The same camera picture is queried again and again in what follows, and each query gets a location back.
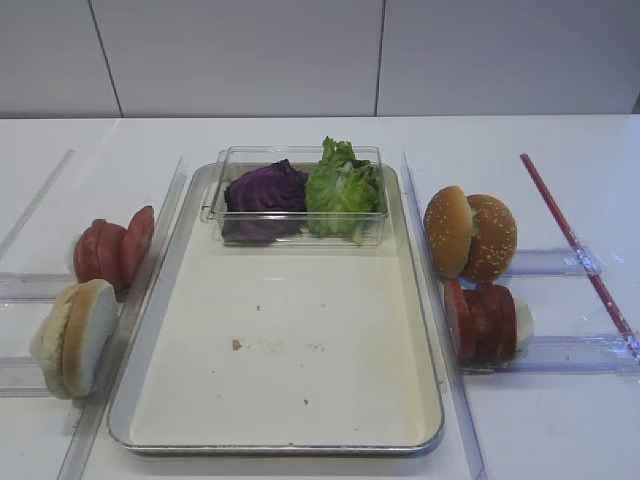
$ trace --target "green lettuce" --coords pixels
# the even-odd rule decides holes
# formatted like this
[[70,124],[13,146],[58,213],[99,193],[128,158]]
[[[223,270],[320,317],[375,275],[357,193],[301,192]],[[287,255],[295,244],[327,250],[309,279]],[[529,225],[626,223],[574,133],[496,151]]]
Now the green lettuce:
[[[380,172],[358,160],[350,142],[325,138],[322,160],[307,180],[307,212],[369,213],[380,207]],[[362,243],[366,224],[354,216],[310,216],[309,231],[318,237],[345,237]]]

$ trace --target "hamburger bun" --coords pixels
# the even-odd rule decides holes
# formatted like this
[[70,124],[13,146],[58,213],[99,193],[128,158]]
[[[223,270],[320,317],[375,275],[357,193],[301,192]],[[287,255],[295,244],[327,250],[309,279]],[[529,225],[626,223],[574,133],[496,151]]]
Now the hamburger bun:
[[91,392],[95,369],[117,321],[113,287],[102,279],[65,289],[31,342],[47,389],[60,399]]
[[502,276],[515,255],[517,227],[509,208],[491,195],[465,196],[458,186],[436,193],[424,215],[438,274],[472,283]]
[[444,278],[456,278],[467,263],[473,232],[471,207],[462,189],[450,186],[436,193],[423,221],[436,270]]
[[56,299],[51,313],[45,318],[30,345],[30,353],[42,370],[47,390],[55,397],[71,398],[62,381],[62,345],[67,321],[78,286],[66,288]]
[[495,197],[469,195],[467,200],[473,212],[474,235],[460,276],[471,283],[492,282],[507,271],[516,253],[516,221]]

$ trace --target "red cabbage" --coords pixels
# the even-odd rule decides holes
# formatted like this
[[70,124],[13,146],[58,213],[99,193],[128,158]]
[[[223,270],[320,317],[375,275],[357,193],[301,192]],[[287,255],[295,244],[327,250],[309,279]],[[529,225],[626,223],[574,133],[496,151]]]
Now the red cabbage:
[[[305,212],[305,184],[308,175],[284,159],[247,172],[231,182],[224,192],[227,212]],[[304,220],[229,218],[222,227],[226,241],[268,244],[300,233]]]

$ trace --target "red straw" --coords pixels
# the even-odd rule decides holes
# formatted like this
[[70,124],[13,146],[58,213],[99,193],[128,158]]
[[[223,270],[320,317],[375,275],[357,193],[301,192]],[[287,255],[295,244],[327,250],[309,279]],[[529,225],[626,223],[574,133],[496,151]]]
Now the red straw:
[[551,192],[549,192],[549,189],[544,184],[544,181],[542,181],[542,177],[540,177],[538,170],[536,170],[536,167],[534,167],[531,158],[529,158],[529,155],[527,155],[526,153],[520,155],[520,158],[522,159],[522,163],[524,163],[524,166],[529,172],[529,175],[531,176],[533,182],[536,184],[536,187],[538,187],[538,191],[540,192],[540,195],[542,195],[542,198],[547,204],[547,207],[549,207],[549,210],[551,210],[551,213],[556,219],[556,222],[558,223],[560,230],[562,230],[562,233],[567,239],[567,242],[569,242],[569,245],[571,245],[571,247],[576,252],[576,255],[581,260],[581,263],[587,273],[587,277],[589,277],[593,288],[600,297],[600,300],[602,300],[602,303],[607,309],[607,312],[609,312],[613,323],[616,325],[618,331],[620,332],[620,334],[622,334],[622,337],[627,342],[627,347],[631,351],[631,354],[635,359],[638,359],[638,352],[633,346],[633,342],[635,342],[633,331],[625,320],[624,315],[622,315],[622,312],[618,308],[618,305],[616,305],[615,300],[611,296],[611,293],[609,293],[609,290],[607,290],[607,287],[600,278],[598,272],[587,266],[583,261],[585,252],[584,248],[580,244],[580,241],[576,237],[575,233],[573,233],[573,230],[571,229],[569,222],[567,222],[567,219],[562,214],[560,207],[558,207],[558,204],[553,199],[553,196],[551,196]]

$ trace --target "sliced tomato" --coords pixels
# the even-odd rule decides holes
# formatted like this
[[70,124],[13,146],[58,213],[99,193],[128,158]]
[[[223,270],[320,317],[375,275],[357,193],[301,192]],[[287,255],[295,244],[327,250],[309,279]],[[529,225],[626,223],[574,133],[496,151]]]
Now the sliced tomato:
[[516,356],[517,326],[516,305],[507,287],[495,286],[500,296],[500,309],[502,311],[502,338],[497,351],[498,362],[510,362]]
[[474,360],[476,362],[486,362],[489,360],[487,344],[491,343],[490,337],[493,333],[491,331],[491,323],[482,305],[480,294],[475,290],[463,290],[463,294],[469,307],[471,319],[476,327],[476,351]]
[[94,220],[76,243],[73,263],[80,283],[101,278],[98,264],[98,238],[105,223],[107,222],[101,218]]
[[76,277],[78,278],[78,282],[83,283],[86,282],[87,278],[87,265],[85,263],[86,253],[84,247],[84,237],[87,234],[91,227],[87,228],[78,241],[76,242],[75,247],[73,248],[73,271],[76,273]]
[[154,230],[153,207],[147,205],[138,211],[122,238],[120,249],[120,271],[125,283],[133,283],[142,259],[151,246]]
[[462,288],[456,280],[448,280],[444,284],[444,306],[459,360],[472,360],[476,350],[476,329]]
[[486,352],[487,360],[495,362],[498,355],[498,347],[502,340],[502,308],[500,305],[500,295],[495,285],[489,282],[479,282],[476,284],[476,291],[480,295],[482,306],[489,322],[489,334],[483,342],[483,349]]
[[127,229],[115,223],[105,223],[98,239],[98,264],[101,278],[117,292],[126,287],[120,272],[120,249]]

